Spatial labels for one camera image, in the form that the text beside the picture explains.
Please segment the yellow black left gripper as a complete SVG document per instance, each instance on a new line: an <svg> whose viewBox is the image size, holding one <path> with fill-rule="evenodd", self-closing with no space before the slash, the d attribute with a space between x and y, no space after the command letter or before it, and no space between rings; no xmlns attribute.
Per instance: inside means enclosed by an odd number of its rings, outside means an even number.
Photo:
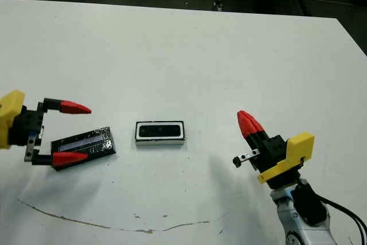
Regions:
<svg viewBox="0 0 367 245"><path fill-rule="evenodd" d="M14 90L1 98L1 149L11 146L26 147L24 161L33 165L50 165L59 168L81 162L87 153L61 151L51 155L38 155L44 127L43 112L56 110L65 114L90 114L88 107L68 100L45 98L37 110L28 110L24 105L25 93Z"/></svg>

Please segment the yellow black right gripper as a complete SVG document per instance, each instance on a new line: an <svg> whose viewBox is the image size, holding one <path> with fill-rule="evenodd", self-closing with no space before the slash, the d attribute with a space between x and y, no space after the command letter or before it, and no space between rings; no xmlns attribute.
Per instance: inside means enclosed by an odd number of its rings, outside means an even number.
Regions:
<svg viewBox="0 0 367 245"><path fill-rule="evenodd" d="M280 135L270 138L263 126L244 110L237 112L237 120L251 151L235 157L232 160L235 167L249 161L259 172L258 181L271 189L281 188L300 178L299 169L312 157L314 135L302 133L285 141Z"/></svg>

